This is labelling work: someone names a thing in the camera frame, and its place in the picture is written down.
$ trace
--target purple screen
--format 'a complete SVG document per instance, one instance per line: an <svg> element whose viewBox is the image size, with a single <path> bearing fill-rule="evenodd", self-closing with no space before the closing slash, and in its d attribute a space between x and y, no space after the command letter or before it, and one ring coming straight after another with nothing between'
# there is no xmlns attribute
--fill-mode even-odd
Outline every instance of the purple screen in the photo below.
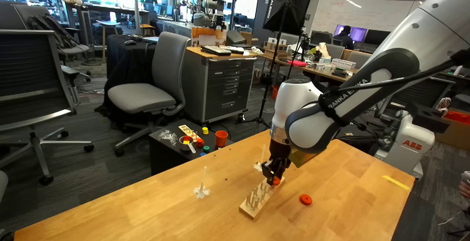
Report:
<svg viewBox="0 0 470 241"><path fill-rule="evenodd" d="M341 25L341 24L337 25L334 36L341 33L343 28L344 28L344 25ZM364 40L364 36L366 35L366 32L367 32L367 29L365 28L352 26L351 33L349 34L349 36L351 37L352 40L354 40L354 42L362 42Z"/></svg>

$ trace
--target abb logo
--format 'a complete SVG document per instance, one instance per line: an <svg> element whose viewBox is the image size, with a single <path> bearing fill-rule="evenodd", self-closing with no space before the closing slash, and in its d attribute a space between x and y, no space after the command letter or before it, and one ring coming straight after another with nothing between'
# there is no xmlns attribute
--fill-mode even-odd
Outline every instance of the abb logo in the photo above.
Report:
<svg viewBox="0 0 470 241"><path fill-rule="evenodd" d="M403 144L411 147L412 149L416 149L416 150L421 150L421 147L422 147L421 144L418 144L416 142L411 142L409 140L406 140L405 142L403 142Z"/></svg>

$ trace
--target human hand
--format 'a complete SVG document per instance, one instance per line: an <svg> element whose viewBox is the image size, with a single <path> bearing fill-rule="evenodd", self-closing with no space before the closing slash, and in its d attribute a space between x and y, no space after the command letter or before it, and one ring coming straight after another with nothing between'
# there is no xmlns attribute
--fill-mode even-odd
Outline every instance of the human hand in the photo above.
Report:
<svg viewBox="0 0 470 241"><path fill-rule="evenodd" d="M470 199L470 185L463 181L460 181L459 191L460 195L462 195L466 199Z"/></svg>

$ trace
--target black tablecloth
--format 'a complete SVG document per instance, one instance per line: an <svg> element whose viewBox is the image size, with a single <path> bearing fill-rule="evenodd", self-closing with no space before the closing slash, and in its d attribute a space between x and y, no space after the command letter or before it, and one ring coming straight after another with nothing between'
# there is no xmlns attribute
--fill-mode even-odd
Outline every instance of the black tablecloth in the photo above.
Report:
<svg viewBox="0 0 470 241"><path fill-rule="evenodd" d="M126 122L128 122L130 114L126 114L111 102L108 97L108 90L117 85L127 83L153 84L151 67L155 45L148 45L146 56L146 42L124 45L124 42L128 40L130 40L129 36L125 35L108 36L106 62L108 80L104 85L104 102L95 109L95 111L100 112L115 122L120 122L122 119L126 119Z"/></svg>

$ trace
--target clear plastic bag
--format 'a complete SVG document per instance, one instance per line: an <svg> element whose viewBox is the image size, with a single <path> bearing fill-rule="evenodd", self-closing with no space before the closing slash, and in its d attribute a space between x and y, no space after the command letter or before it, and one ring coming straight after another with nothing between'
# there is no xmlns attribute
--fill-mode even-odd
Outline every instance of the clear plastic bag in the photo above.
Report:
<svg viewBox="0 0 470 241"><path fill-rule="evenodd" d="M171 146L176 146L176 142L178 141L178 137L176 136L176 134L172 133L169 130L163 130L163 132L161 132L158 135L157 139L158 139L158 141L161 141L161 139L167 139L167 140L170 141Z"/></svg>

